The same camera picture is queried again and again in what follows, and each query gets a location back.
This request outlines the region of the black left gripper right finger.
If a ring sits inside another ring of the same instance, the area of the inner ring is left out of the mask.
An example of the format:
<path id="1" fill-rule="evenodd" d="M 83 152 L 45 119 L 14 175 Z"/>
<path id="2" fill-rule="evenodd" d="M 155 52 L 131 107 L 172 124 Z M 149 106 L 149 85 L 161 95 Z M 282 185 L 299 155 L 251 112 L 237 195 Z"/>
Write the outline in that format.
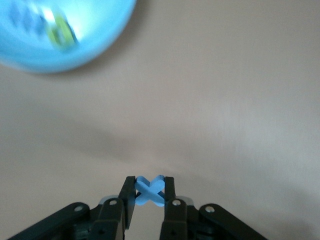
<path id="1" fill-rule="evenodd" d="M 164 220 L 161 240 L 265 240 L 266 237 L 220 205 L 209 203 L 196 209 L 176 196 L 173 177 L 164 178 Z"/>

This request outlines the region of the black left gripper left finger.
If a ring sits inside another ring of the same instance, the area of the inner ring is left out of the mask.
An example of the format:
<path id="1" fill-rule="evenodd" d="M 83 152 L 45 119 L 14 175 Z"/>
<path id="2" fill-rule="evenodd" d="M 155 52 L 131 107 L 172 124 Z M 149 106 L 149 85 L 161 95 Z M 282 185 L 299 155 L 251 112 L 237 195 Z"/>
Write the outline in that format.
<path id="1" fill-rule="evenodd" d="M 135 207 L 134 176 L 128 176 L 116 196 L 91 209 L 75 202 L 12 236 L 11 240 L 123 240 Z"/>

